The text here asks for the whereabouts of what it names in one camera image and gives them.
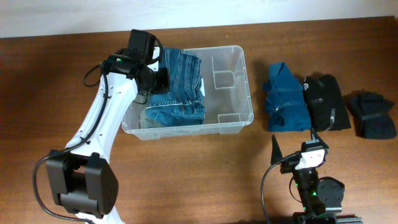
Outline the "black garment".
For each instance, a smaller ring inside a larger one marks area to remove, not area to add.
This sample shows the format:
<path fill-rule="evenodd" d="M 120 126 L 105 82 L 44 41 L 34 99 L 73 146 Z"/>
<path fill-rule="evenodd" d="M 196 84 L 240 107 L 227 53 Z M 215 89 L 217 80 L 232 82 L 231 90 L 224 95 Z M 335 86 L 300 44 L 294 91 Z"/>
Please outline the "black garment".
<path fill-rule="evenodd" d="M 316 132 L 351 128 L 348 112 L 336 78 L 326 74 L 305 77 L 303 94 Z"/>

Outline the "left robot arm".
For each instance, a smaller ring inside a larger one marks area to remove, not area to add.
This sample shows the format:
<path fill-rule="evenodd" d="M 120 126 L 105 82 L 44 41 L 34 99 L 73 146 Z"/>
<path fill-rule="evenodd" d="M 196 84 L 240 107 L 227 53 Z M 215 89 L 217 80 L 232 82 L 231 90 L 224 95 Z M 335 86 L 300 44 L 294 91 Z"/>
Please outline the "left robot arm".
<path fill-rule="evenodd" d="M 115 206 L 119 182 L 109 164 L 111 150 L 124 114 L 136 97 L 169 91 L 169 73 L 158 67 L 163 51 L 155 35 L 133 29 L 127 47 L 96 66 L 100 70 L 98 91 L 83 123 L 63 150 L 51 150 L 34 167 L 34 195 L 45 212 L 73 222 L 122 223 Z M 37 172 L 42 164 L 54 203 L 69 216 L 50 211 L 40 198 Z"/>

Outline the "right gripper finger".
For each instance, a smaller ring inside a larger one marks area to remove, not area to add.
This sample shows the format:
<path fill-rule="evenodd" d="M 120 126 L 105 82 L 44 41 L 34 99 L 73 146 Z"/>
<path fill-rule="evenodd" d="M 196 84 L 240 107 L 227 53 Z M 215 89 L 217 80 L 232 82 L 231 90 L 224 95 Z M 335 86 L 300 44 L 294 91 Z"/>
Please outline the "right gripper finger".
<path fill-rule="evenodd" d="M 323 141 L 323 139 L 317 134 L 317 132 L 314 130 L 314 128 L 310 129 L 310 134 L 312 141 L 317 140 L 318 143 L 322 146 L 324 149 L 328 149 L 328 145 Z"/>
<path fill-rule="evenodd" d="M 272 154 L 271 154 L 271 165 L 274 165 L 283 159 L 282 152 L 277 142 L 276 136 L 272 135 Z"/>

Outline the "teal blue garment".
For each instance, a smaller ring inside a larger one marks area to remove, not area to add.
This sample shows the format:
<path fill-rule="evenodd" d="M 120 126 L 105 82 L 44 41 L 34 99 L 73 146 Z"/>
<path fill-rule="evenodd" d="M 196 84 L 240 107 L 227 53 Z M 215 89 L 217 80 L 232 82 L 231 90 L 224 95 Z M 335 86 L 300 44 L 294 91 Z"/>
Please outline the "teal blue garment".
<path fill-rule="evenodd" d="M 284 62 L 269 66 L 269 78 L 263 84 L 266 93 L 268 131 L 306 131 L 312 127 L 303 96 L 303 86 Z"/>

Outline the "dark navy garment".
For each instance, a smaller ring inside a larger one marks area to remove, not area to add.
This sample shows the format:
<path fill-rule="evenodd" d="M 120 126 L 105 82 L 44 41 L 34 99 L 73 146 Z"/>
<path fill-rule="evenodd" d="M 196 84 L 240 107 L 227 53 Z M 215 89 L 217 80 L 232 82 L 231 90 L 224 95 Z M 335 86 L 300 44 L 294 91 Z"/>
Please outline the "dark navy garment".
<path fill-rule="evenodd" d="M 397 130 L 389 111 L 395 103 L 374 92 L 353 94 L 349 109 L 356 121 L 358 136 L 365 139 L 393 139 Z"/>

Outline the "light blue jeans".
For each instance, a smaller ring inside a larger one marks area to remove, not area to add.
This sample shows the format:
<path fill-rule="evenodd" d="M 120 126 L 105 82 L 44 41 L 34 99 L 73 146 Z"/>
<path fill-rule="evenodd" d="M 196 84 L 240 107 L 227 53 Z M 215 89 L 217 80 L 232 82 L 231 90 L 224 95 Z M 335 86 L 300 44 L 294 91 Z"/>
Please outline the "light blue jeans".
<path fill-rule="evenodd" d="M 148 129 L 148 128 L 156 128 L 157 123 L 152 118 L 148 117 L 145 110 L 141 111 L 141 128 Z"/>

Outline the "dark blue jeans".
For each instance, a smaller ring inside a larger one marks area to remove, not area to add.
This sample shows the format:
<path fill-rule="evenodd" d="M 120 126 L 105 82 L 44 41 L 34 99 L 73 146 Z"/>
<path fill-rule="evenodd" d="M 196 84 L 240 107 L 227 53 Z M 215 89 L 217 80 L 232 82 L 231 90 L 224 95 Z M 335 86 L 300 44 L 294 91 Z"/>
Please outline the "dark blue jeans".
<path fill-rule="evenodd" d="M 156 128 L 199 125 L 205 120 L 206 108 L 201 87 L 201 59 L 183 49 L 165 48 L 160 68 L 170 77 L 170 91 L 151 95 L 146 114 L 157 123 Z"/>

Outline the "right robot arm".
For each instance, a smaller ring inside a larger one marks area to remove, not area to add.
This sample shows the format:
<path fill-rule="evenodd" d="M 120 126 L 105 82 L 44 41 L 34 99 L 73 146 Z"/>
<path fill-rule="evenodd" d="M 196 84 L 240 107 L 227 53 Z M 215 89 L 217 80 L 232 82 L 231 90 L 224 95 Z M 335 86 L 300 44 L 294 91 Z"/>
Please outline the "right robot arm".
<path fill-rule="evenodd" d="M 281 174 L 292 174 L 291 184 L 295 184 L 303 212 L 295 212 L 293 223 L 362 223 L 361 217 L 340 216 L 345 185 L 332 177 L 319 177 L 317 168 L 326 162 L 329 146 L 314 129 L 310 130 L 311 140 L 304 141 L 301 149 L 283 156 L 275 136 L 272 137 L 271 166 L 263 177 L 276 166 Z"/>

